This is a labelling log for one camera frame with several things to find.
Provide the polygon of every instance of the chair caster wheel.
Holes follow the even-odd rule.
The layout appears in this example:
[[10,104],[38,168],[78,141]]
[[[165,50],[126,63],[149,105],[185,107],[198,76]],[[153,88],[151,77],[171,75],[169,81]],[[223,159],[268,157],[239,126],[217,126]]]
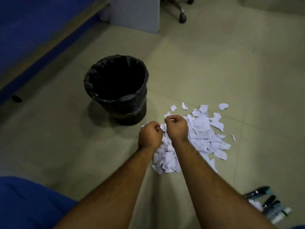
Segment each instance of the chair caster wheel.
[[181,24],[186,22],[186,15],[185,14],[180,14],[179,22]]
[[194,0],[188,0],[188,4],[191,5],[194,3]]

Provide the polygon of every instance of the person's right hand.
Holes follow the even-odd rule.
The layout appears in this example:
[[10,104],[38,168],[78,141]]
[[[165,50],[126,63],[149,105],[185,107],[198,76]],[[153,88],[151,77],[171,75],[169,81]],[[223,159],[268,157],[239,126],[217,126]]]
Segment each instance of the person's right hand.
[[179,115],[171,115],[165,118],[166,132],[172,142],[188,141],[189,127],[188,122]]

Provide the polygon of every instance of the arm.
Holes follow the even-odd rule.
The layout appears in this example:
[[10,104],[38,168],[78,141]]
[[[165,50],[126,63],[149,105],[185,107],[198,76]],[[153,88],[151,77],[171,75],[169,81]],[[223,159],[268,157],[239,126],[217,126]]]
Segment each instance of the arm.
[[162,141],[159,127],[155,121],[142,127],[136,153],[82,199],[54,229],[128,228],[147,166]]
[[168,116],[165,122],[202,228],[275,228],[215,173],[189,143],[189,129],[183,117]]

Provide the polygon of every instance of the hand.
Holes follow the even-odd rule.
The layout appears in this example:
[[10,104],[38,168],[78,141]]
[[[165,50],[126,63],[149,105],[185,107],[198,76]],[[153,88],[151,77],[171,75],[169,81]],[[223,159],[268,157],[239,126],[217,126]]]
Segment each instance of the hand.
[[141,128],[139,132],[139,148],[148,148],[156,151],[161,145],[163,130],[158,122],[152,121]]
[[166,132],[172,142],[188,141],[188,122],[179,115],[171,115],[165,118]]

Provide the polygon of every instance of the forearm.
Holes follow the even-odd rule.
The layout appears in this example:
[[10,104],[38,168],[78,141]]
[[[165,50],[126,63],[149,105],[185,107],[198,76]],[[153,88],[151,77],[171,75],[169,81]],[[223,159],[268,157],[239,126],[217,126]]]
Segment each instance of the forearm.
[[173,142],[173,146],[202,228],[275,228],[189,142]]
[[56,226],[128,228],[135,202],[154,151],[142,149],[82,199]]

